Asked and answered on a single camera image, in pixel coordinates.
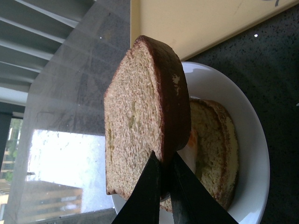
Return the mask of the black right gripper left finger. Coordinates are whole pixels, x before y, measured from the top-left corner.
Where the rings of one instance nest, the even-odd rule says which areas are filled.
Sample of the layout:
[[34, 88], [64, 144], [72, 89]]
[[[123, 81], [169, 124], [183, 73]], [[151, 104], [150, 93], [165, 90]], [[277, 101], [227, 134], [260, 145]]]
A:
[[161, 168], [154, 152], [138, 182], [116, 218], [114, 224], [157, 224], [161, 194]]

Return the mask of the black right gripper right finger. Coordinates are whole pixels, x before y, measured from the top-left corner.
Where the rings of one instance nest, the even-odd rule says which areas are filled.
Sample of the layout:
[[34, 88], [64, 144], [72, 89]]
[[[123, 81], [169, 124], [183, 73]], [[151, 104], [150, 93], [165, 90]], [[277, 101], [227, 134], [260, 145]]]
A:
[[175, 224], [236, 224], [208, 193], [179, 154], [171, 163], [171, 204]]

